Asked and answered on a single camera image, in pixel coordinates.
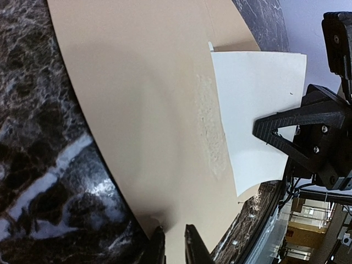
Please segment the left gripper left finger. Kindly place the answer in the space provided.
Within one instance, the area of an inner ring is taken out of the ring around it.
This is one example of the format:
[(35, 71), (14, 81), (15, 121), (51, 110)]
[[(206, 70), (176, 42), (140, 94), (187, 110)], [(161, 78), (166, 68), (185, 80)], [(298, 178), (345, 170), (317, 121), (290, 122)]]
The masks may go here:
[(164, 264), (165, 262), (165, 233), (163, 228), (158, 226), (153, 232), (150, 242), (143, 253), (143, 263)]

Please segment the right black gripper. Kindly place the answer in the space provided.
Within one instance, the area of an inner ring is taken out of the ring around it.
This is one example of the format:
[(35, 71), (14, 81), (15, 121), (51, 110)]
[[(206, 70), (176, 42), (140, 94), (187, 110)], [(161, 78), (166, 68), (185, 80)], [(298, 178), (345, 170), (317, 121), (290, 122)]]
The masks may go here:
[[(340, 130), (344, 123), (344, 107), (310, 104), (255, 120), (252, 134), (295, 161), (293, 176), (328, 190), (350, 190), (351, 121)], [(303, 125), (294, 142), (274, 132), (293, 125)], [(322, 158), (320, 168), (315, 158)]]

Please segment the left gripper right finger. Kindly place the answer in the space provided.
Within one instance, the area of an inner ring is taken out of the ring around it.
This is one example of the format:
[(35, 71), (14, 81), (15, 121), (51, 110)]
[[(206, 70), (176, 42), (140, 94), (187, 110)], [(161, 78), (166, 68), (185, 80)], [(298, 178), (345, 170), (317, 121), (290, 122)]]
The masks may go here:
[(185, 227), (185, 263), (214, 264), (211, 255), (193, 224)]

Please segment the brown paper envelope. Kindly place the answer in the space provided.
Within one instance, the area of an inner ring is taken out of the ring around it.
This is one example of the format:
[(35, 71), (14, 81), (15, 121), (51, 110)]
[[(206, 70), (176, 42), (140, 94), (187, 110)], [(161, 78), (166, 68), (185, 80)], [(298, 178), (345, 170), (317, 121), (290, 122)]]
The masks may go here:
[(241, 210), (210, 54), (258, 50), (232, 1), (49, 1), (79, 105), (146, 234), (168, 263), (184, 231), (213, 250)]

